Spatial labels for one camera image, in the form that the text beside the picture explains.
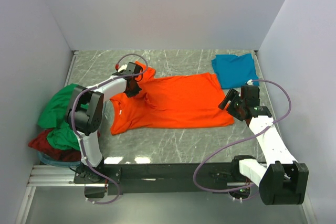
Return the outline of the orange t-shirt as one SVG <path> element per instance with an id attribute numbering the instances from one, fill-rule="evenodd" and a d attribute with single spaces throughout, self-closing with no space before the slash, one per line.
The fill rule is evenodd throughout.
<path id="1" fill-rule="evenodd" d="M 219 109 L 225 95 L 215 74 L 206 72 L 189 76 L 156 78 L 149 67 L 139 79 L 139 94 L 111 97 L 114 121 L 111 134 L 141 127 L 190 129 L 225 127 L 234 118 Z"/>

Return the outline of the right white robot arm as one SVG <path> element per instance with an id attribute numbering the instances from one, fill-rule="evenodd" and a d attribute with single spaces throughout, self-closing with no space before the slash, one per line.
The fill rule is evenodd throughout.
<path id="1" fill-rule="evenodd" d="M 258 188 L 265 205 L 300 205 L 304 202 L 309 170 L 298 163 L 278 133 L 270 110 L 260 104 L 259 88 L 245 85 L 230 89 L 218 106 L 246 122 L 264 154 L 266 164 L 252 156 L 235 156 L 230 175 L 241 182 L 248 178 Z"/>

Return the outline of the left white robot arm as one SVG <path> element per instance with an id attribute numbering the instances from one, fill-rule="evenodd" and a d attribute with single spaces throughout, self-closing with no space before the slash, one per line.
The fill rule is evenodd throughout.
<path id="1" fill-rule="evenodd" d="M 73 130 L 81 153 L 76 178 L 81 177 L 93 183 L 105 180 L 104 161 L 98 143 L 104 104 L 117 94 L 125 94 L 128 98 L 139 94 L 141 88 L 138 82 L 147 68 L 134 62 L 121 67 L 116 65 L 116 72 L 108 79 L 89 87 L 74 88 L 65 121 Z"/>

